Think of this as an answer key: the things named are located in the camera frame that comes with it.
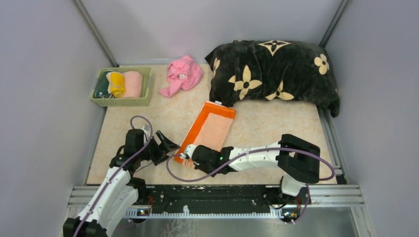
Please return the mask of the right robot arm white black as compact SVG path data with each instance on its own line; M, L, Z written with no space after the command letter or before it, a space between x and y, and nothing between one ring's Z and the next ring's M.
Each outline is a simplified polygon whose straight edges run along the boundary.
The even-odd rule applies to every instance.
M280 168L285 172L278 190L283 203L292 203L301 188L320 181L320 148L291 134L266 146L254 148L224 147L220 151L190 144L186 157L196 169L212 176L251 168Z

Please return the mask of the grey yellow duck towel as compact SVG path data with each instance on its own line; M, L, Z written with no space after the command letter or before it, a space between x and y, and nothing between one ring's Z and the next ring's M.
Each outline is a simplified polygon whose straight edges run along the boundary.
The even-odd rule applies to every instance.
M119 72L109 72L106 74L106 79L109 83L108 93L114 98L121 98L126 92L124 75Z

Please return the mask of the black floral pillow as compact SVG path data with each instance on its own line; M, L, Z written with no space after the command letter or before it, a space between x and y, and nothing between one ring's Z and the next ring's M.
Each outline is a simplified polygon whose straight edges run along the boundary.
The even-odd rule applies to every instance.
M233 107L243 100L305 101L339 115L337 81L323 47L295 40L235 40L217 46L205 60L212 71L212 102Z

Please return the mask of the orange peach towel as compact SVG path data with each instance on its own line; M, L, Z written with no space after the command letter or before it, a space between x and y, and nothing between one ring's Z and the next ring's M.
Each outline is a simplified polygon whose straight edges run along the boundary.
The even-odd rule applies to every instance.
M190 144L204 145L213 150L220 151L235 116L235 109L206 101L176 154L178 155L184 152Z

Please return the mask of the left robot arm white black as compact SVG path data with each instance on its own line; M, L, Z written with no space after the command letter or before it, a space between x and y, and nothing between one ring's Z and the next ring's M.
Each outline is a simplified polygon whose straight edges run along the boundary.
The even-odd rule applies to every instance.
M145 180L134 176L141 162L158 165L179 148L159 130L153 133L148 126L130 129L89 203L77 217L64 222L63 236L110 237L132 205L149 203L152 199Z

